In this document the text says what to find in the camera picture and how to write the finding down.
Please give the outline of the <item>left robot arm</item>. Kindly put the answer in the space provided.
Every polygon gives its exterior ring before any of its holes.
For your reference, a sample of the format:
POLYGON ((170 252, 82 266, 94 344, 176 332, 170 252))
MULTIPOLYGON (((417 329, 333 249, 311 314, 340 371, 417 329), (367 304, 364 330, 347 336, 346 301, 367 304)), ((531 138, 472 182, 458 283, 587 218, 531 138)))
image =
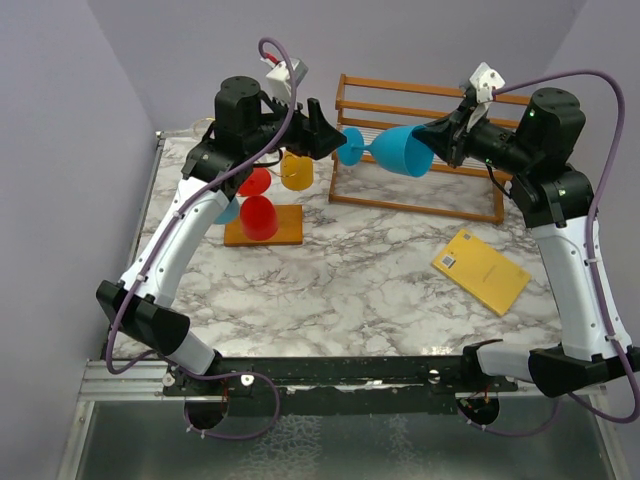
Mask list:
POLYGON ((214 119, 186 156, 171 207, 120 279, 104 280, 97 288, 111 331, 186 369, 195 392, 214 392, 221 380, 214 364, 219 353, 171 307, 186 267, 210 226, 232 205, 254 162, 279 149, 318 160, 345 142, 317 99, 288 104, 269 97, 253 78, 224 80, 214 98, 214 119))

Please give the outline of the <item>blue plastic goblet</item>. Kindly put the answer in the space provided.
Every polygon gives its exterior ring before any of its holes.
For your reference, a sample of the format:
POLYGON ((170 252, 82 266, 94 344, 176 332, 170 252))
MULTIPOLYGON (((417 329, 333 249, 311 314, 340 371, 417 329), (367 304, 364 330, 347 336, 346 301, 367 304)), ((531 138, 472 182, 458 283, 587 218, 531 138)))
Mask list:
POLYGON ((216 225, 227 225, 233 222, 240 212, 240 203, 236 198, 233 198, 225 210, 214 220, 216 225))
POLYGON ((364 152, 384 170, 409 177, 421 177, 431 168, 434 152, 414 137, 422 132, 423 125, 399 126, 380 133, 366 144, 361 131, 355 127, 344 130, 346 143, 336 150, 338 160, 345 166, 358 164, 364 152))

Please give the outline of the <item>clear ribbed wine glass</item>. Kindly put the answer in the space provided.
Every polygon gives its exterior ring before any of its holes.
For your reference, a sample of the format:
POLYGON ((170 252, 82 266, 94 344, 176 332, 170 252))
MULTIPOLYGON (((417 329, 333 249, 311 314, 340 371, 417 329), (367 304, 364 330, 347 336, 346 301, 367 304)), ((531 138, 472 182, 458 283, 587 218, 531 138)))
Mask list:
POLYGON ((205 117, 196 120, 191 125, 191 134, 194 138, 201 138, 209 128, 210 124, 214 121, 213 117, 205 117))

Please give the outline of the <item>yellow plastic goblet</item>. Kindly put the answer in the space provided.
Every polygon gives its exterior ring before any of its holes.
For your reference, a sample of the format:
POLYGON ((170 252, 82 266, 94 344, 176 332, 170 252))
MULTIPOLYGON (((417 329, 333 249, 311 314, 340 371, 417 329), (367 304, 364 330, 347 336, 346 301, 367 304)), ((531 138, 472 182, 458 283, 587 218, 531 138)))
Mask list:
POLYGON ((286 152, 280 163, 280 178, 283 186, 288 190, 308 189, 314 181, 313 160, 310 157, 286 152))

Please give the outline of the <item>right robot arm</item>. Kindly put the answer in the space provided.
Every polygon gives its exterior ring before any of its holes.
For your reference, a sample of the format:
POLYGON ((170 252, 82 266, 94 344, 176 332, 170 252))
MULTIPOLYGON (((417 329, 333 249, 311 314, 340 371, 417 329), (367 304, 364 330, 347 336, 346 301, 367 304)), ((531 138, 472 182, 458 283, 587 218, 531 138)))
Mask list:
POLYGON ((579 100, 557 88, 535 91, 515 130, 492 123, 465 98, 449 115, 418 127, 416 140, 449 166, 484 162, 511 177, 510 198, 534 238, 561 322, 554 347, 490 341, 465 349, 461 383, 481 391, 495 376, 529 381, 550 398, 639 369, 600 257, 591 182, 568 162, 585 125, 579 100))

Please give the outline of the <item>red plastic goblet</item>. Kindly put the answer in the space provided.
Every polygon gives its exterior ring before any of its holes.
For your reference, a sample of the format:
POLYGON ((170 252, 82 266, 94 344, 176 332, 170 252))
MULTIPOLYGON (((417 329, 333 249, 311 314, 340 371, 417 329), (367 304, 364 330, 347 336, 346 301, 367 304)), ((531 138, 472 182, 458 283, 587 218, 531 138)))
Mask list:
POLYGON ((241 227, 244 235, 250 240, 268 240, 278 230, 275 207, 264 196, 270 185, 270 173, 266 169, 258 168, 253 170, 238 191, 238 195, 244 198, 240 208, 241 227))

